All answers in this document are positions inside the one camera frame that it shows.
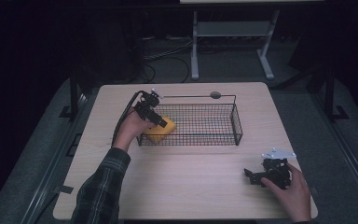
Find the black wire basket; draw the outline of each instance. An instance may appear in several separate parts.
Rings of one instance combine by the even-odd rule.
[[[239,145],[242,128],[235,95],[231,104],[169,104],[158,105],[155,112],[168,116],[176,129],[167,135],[141,134],[139,146],[233,146]]]

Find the wooden table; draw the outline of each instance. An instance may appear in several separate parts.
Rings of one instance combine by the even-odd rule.
[[[243,171],[247,168],[263,172],[261,153],[273,147],[293,151],[267,86],[193,83],[101,87],[64,182],[74,190],[71,194],[60,194],[53,212],[57,219],[71,218],[77,192],[110,148],[112,133],[130,98],[137,91],[150,92],[151,88],[170,96],[209,95],[212,91],[236,94],[243,137],[238,146],[225,147],[139,147],[134,140],[129,151],[131,164],[121,191],[119,218],[287,217],[272,193],[250,185]],[[172,100],[164,98],[160,103]],[[299,167],[296,159],[289,161]],[[311,213],[312,217],[318,213],[313,201]]]

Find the wrist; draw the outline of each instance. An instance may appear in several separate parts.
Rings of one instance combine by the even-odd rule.
[[[312,221],[310,207],[296,206],[296,209],[290,210],[289,217],[294,223]]]
[[[132,139],[127,139],[122,136],[117,136],[115,142],[112,144],[112,147],[117,147],[124,151],[128,151],[131,141],[132,141]]]

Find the person's right hand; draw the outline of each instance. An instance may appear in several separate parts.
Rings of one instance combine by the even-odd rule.
[[[265,177],[261,178],[261,182],[275,194],[293,222],[310,221],[310,190],[302,173],[290,163],[287,166],[292,172],[292,183],[288,189],[280,189]]]
[[[117,137],[112,147],[128,151],[132,139],[141,134],[144,130],[154,127],[156,127],[156,124],[141,119],[138,113],[131,108],[118,129]]]

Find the plaid sleeve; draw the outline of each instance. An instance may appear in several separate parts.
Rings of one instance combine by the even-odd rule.
[[[117,223],[118,199],[131,158],[111,148],[97,171],[80,188],[71,223]]]

